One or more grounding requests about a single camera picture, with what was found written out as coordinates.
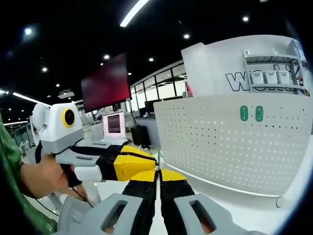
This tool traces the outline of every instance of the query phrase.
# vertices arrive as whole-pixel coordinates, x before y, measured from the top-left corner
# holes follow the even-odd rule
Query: glass wall
[[[165,70],[131,87],[133,112],[145,107],[146,101],[182,96],[185,92],[187,74],[184,64]],[[126,110],[130,111],[128,102]]]
[[[156,75],[156,83],[160,99],[175,97],[171,70],[167,70]]]
[[[151,77],[148,80],[144,81],[144,84],[145,84],[147,101],[158,99],[155,77]]]

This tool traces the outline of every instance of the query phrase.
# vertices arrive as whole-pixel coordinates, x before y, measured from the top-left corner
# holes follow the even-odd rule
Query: black speaker
[[[135,145],[141,145],[143,148],[151,145],[148,129],[146,126],[136,126],[131,128],[133,142]]]

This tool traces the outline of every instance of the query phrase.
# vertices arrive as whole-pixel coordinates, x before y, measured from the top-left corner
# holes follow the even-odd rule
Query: ceiling
[[[1,3],[0,89],[10,92],[0,94],[3,122],[26,120],[34,107],[12,92],[54,104],[68,102],[57,96],[72,89],[72,100],[80,100],[81,79],[105,63],[105,54],[127,53],[133,84],[182,59],[180,51],[198,42],[251,34],[289,35],[270,0],[150,0],[126,28],[119,27],[137,1]],[[243,22],[243,16],[249,21]],[[29,37],[24,33],[27,27],[33,32]]]

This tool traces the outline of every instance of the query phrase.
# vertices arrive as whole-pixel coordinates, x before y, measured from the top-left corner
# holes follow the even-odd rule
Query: red screen
[[[95,73],[82,80],[85,112],[90,112],[131,97],[127,80],[126,56],[109,60]]]

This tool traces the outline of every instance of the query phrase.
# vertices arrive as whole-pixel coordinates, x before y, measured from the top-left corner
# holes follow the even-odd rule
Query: window
[[[160,99],[166,99],[175,96],[171,70],[167,70],[158,74],[156,76],[156,82]]]
[[[138,105],[137,105],[137,96],[135,93],[135,88],[131,88],[131,94],[132,94],[132,100],[131,100],[131,105],[132,105],[132,110],[133,112],[138,111]]]
[[[177,96],[182,96],[182,93],[186,91],[185,82],[187,81],[185,65],[178,65],[172,68],[172,70],[174,75],[176,94]]]
[[[142,109],[145,107],[145,102],[146,102],[146,96],[143,90],[143,83],[140,83],[136,86],[136,94],[137,94],[139,109]]]
[[[147,101],[158,99],[155,78],[154,77],[149,78],[148,80],[144,82],[144,84],[145,84]]]

